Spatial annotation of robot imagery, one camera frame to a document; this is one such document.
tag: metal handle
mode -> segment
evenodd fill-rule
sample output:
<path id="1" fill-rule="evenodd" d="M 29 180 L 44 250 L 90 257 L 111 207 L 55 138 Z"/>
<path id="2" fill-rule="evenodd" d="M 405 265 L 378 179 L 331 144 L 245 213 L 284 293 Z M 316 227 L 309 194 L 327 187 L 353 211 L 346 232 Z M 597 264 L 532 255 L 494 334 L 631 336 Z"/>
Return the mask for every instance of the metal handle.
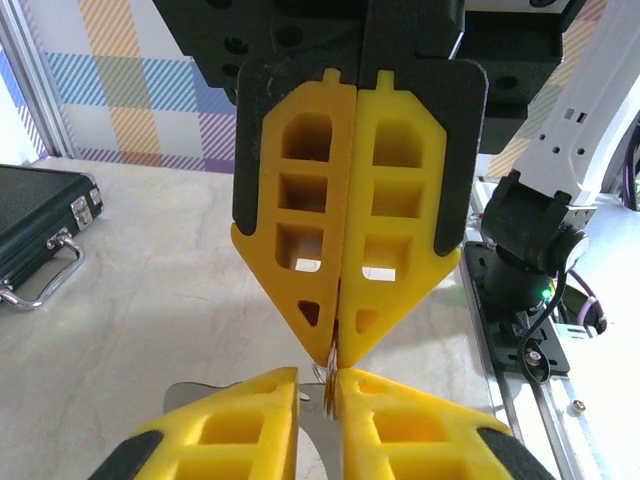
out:
<path id="1" fill-rule="evenodd" d="M 40 295 L 38 295 L 38 298 L 36 298 L 34 301 L 30 302 L 28 300 L 20 298 L 13 292 L 11 285 L 6 281 L 5 285 L 0 287 L 0 299 L 4 300 L 5 302 L 7 302 L 7 304 L 17 310 L 35 310 L 36 308 L 42 306 L 42 304 L 46 302 L 49 297 L 51 297 L 51 295 L 53 295 L 53 293 L 69 279 L 71 275 L 73 275 L 73 273 L 80 267 L 80 265 L 82 265 L 85 258 L 84 249 L 73 241 L 71 234 L 58 234 L 53 239 L 49 240 L 48 245 L 50 245 L 51 242 L 57 242 L 62 247 L 67 247 L 69 250 L 75 253 L 76 259 L 65 268 L 63 268 L 60 273 L 58 273 L 47 284 L 47 286 L 44 287 L 42 292 L 40 292 Z"/>

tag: yellow foam pad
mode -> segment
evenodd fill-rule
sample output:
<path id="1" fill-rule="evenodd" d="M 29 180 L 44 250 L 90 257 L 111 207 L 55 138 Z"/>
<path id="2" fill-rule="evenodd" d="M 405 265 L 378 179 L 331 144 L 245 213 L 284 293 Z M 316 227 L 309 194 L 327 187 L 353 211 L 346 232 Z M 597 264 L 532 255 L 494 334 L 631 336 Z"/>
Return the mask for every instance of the yellow foam pad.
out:
<path id="1" fill-rule="evenodd" d="M 263 121 L 257 228 L 236 249 L 313 360 L 327 364 L 342 268 L 356 88 L 336 70 Z"/>
<path id="2" fill-rule="evenodd" d="M 298 439 L 297 369 L 281 368 L 144 425 L 158 448 L 136 480 L 293 480 Z"/>
<path id="3" fill-rule="evenodd" d="M 356 369 L 337 377 L 345 480 L 512 477 L 478 428 L 509 429 L 494 417 Z"/>
<path id="4" fill-rule="evenodd" d="M 447 134 L 380 72 L 360 90 L 339 297 L 340 367 L 371 350 L 458 263 L 434 251 Z"/>

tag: colorful checkered backdrop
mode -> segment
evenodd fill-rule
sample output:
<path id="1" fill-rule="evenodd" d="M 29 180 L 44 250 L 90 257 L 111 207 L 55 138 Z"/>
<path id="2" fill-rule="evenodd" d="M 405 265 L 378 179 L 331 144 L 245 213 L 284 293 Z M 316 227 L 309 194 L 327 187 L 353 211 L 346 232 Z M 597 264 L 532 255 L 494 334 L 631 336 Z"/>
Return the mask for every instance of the colorful checkered backdrop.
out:
<path id="1" fill-rule="evenodd" d="M 33 144 L 33 148 L 35 149 L 38 158 L 43 158 L 47 156 L 47 151 L 44 147 L 44 143 L 42 142 L 42 138 L 36 129 L 36 125 L 33 122 L 33 118 L 31 117 L 31 113 L 27 108 L 27 103 L 18 87 L 18 82 L 16 81 L 16 77 L 11 71 L 11 66 L 9 65 L 9 61 L 7 60 L 7 55 L 0 45 L 0 82 L 3 82 L 9 91 L 9 95 L 11 95 L 11 99 L 13 100 L 13 104 L 18 111 L 18 116 L 20 117 L 22 124 L 24 125 L 25 130 L 27 131 L 27 135 L 29 136 L 29 140 Z"/>
<path id="2" fill-rule="evenodd" d="M 565 63 L 529 120 L 490 166 L 506 174 L 566 84 L 607 0 L 589 0 L 565 35 Z M 79 156 L 191 170 L 233 171 L 235 109 L 183 56 L 152 0 L 21 0 L 57 85 Z"/>

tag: white table surface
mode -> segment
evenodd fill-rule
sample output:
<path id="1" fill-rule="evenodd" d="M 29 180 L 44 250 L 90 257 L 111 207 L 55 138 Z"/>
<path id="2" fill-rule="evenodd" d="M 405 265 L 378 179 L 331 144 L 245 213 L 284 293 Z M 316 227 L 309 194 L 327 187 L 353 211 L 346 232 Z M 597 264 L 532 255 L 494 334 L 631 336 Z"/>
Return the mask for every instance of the white table surface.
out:
<path id="1" fill-rule="evenodd" d="M 314 381 L 299 345 L 230 238 L 232 178 L 48 159 L 91 172 L 106 210 L 78 236 L 87 260 L 33 313 L 0 306 L 0 478 L 86 479 L 167 388 L 227 385 L 281 366 Z M 32 292 L 52 262 L 21 290 Z M 455 271 L 359 365 L 490 413 Z M 308 445 L 298 478 L 324 478 Z"/>

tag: black briefcase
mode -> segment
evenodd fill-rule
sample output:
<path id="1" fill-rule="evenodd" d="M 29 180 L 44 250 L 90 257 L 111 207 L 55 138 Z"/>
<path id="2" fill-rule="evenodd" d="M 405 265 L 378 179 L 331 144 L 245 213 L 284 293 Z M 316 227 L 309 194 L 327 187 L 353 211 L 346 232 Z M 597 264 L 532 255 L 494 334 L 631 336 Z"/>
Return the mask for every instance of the black briefcase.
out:
<path id="1" fill-rule="evenodd" d="M 87 174 L 0 166 L 0 303 L 33 310 L 77 270 L 84 251 L 74 237 L 102 213 L 102 198 Z M 61 249 L 76 259 L 35 300 L 16 294 Z"/>

